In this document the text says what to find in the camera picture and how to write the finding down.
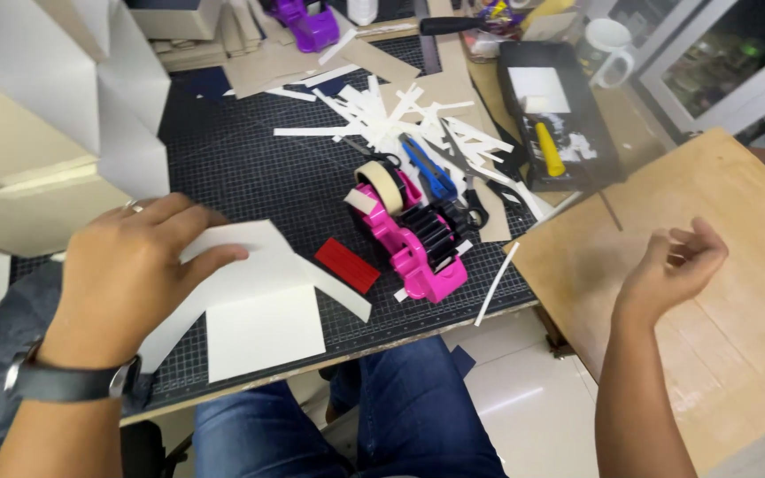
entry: masking tape roll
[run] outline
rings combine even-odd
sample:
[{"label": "masking tape roll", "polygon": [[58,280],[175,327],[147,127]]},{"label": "masking tape roll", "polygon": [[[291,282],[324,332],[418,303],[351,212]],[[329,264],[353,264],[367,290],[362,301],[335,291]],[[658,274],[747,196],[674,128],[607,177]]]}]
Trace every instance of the masking tape roll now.
[{"label": "masking tape roll", "polygon": [[353,172],[357,183],[369,183],[382,205],[390,216],[396,216],[403,211],[403,197],[397,189],[397,184],[386,169],[378,162],[366,162]]}]

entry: white bottle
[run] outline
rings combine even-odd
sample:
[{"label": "white bottle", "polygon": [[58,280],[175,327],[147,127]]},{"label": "white bottle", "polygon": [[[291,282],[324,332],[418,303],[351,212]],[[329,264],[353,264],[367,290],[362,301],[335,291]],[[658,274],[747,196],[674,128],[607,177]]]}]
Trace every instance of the white bottle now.
[{"label": "white bottle", "polygon": [[378,0],[347,0],[347,17],[356,25],[370,25],[377,18]]}]

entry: pink tape dispenser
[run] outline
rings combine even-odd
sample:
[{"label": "pink tape dispenser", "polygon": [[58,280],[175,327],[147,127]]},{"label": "pink tape dispenser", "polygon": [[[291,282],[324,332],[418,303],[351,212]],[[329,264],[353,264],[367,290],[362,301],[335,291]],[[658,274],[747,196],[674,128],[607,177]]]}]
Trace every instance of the pink tape dispenser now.
[{"label": "pink tape dispenser", "polygon": [[456,248],[468,223],[452,202],[422,206],[420,190],[385,160],[367,162],[356,169],[355,178],[355,190],[376,204],[370,212],[356,206],[351,212],[391,255],[389,263],[409,297],[436,304],[465,283],[468,274]]}]

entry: paint tray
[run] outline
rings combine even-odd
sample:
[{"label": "paint tray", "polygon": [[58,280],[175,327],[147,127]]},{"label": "paint tray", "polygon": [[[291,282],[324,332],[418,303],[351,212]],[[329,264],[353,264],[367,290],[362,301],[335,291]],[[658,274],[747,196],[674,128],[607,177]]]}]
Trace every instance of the paint tray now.
[{"label": "paint tray", "polygon": [[[593,190],[627,179],[601,111],[589,89],[589,81],[577,63],[574,47],[568,43],[504,42],[501,43],[497,68],[504,105],[515,118],[524,142],[524,148],[514,150],[513,156],[520,161],[522,177],[530,190]],[[519,70],[523,68],[534,70],[528,76],[527,70]],[[555,76],[546,71],[551,68],[556,71]],[[561,86],[559,93],[557,85],[549,83],[551,76],[558,77]],[[530,80],[534,77],[539,77],[539,81],[545,78],[544,84],[530,81],[522,86],[522,79]],[[536,117],[547,126],[564,159],[564,174],[552,177],[547,173],[534,129],[536,124],[532,121],[534,116],[525,117],[514,81],[518,82],[519,94],[524,92],[539,96],[541,103],[547,101],[551,105],[548,110],[555,109],[556,113]],[[586,140],[583,147],[580,146],[580,138]]]}]

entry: ring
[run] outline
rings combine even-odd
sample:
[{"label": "ring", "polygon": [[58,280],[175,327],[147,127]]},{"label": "ring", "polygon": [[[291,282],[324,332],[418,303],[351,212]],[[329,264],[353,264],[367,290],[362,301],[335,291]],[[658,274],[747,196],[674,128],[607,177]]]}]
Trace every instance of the ring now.
[{"label": "ring", "polygon": [[126,205],[123,206],[122,208],[123,209],[131,208],[134,212],[141,212],[141,211],[143,211],[143,208],[141,206],[138,206],[138,202],[133,200],[133,199],[129,199],[128,202],[126,202]]}]

